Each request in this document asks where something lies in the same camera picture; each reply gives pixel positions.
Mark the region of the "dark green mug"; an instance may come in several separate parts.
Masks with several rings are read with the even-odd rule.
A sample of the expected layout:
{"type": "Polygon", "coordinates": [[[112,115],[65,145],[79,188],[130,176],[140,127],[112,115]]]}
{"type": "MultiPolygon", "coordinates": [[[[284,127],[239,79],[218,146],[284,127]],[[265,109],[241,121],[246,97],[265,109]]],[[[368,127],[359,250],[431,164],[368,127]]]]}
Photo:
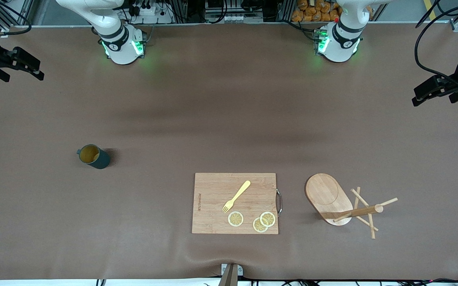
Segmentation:
{"type": "Polygon", "coordinates": [[[76,153],[82,163],[98,170],[106,168],[111,162],[110,155],[94,144],[85,145],[78,149],[76,153]]]}

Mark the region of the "wooden mug tree rack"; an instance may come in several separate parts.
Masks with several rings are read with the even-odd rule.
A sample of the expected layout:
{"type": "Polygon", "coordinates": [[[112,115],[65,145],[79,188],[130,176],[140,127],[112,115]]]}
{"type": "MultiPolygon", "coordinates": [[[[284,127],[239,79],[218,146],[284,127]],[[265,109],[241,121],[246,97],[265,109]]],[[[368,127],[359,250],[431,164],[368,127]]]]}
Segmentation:
{"type": "Polygon", "coordinates": [[[326,223],[345,226],[355,218],[369,228],[371,239],[376,239],[378,228],[374,224],[374,215],[382,213],[385,206],[397,202],[398,198],[371,205],[361,196],[360,187],[350,191],[355,197],[353,201],[340,183],[325,173],[312,175],[305,186],[308,201],[326,223]]]}

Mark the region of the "white power strip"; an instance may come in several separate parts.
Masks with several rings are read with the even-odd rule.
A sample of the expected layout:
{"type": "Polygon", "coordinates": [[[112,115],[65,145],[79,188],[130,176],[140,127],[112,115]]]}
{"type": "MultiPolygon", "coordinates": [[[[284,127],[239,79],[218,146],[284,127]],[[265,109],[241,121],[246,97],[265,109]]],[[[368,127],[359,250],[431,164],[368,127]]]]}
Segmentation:
{"type": "Polygon", "coordinates": [[[132,24],[176,23],[172,6],[164,0],[128,0],[125,15],[132,24]]]}

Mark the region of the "bag of orange snacks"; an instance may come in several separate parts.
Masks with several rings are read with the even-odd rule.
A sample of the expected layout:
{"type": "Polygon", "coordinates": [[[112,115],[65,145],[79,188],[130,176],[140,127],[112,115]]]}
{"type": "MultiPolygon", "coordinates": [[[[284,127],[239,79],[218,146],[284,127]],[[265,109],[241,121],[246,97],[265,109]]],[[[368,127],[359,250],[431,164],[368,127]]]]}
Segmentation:
{"type": "Polygon", "coordinates": [[[370,21],[372,6],[380,0],[295,0],[291,13],[285,16],[291,22],[342,22],[364,26],[370,21]]]}

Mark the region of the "brown table mat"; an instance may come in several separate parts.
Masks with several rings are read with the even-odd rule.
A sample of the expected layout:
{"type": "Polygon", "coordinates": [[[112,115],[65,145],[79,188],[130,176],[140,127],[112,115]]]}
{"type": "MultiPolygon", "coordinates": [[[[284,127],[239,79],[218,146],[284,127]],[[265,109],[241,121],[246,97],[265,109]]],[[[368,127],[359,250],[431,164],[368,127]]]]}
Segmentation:
{"type": "Polygon", "coordinates": [[[214,276],[458,280],[458,103],[414,107],[429,77],[413,24],[371,24],[346,63],[286,24],[156,27],[146,56],[104,56],[89,28],[0,40],[44,80],[0,80],[0,279],[214,276]],[[102,170],[79,160],[94,144],[102,170]],[[278,235],[192,233],[196,173],[274,173],[278,235]],[[314,174],[361,188],[378,231],[331,226],[314,174]]]}

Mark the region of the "grey electronics box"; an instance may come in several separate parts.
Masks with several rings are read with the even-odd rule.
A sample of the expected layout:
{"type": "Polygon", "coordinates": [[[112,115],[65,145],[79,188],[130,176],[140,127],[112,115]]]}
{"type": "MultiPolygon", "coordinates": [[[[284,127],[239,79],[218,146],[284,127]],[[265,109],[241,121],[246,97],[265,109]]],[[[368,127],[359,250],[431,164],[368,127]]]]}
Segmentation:
{"type": "Polygon", "coordinates": [[[202,16],[211,23],[260,23],[265,0],[204,0],[202,16]]]}

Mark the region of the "yellow plastic fork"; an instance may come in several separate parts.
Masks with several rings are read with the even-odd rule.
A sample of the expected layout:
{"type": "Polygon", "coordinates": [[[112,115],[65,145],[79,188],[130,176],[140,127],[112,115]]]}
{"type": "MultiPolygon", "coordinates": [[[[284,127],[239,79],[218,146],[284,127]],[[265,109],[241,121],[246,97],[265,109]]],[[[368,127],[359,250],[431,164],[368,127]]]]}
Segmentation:
{"type": "Polygon", "coordinates": [[[231,210],[231,208],[234,206],[234,202],[250,187],[250,185],[251,181],[245,181],[238,189],[237,193],[224,204],[222,212],[227,213],[229,210],[231,210]]]}

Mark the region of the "bamboo cutting board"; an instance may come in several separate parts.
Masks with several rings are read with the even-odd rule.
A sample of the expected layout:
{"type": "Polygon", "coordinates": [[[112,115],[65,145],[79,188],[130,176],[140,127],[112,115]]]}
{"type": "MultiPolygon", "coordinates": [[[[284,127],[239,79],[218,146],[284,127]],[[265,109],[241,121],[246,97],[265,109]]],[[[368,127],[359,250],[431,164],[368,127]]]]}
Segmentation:
{"type": "Polygon", "coordinates": [[[274,173],[196,173],[194,180],[192,233],[204,235],[278,235],[279,223],[277,199],[279,197],[276,174],[274,173]],[[227,213],[222,212],[245,181],[250,187],[234,202],[227,213]],[[244,216],[239,227],[229,225],[228,215],[238,211],[244,216]],[[264,212],[276,217],[274,226],[266,232],[253,229],[254,219],[264,212]]]}

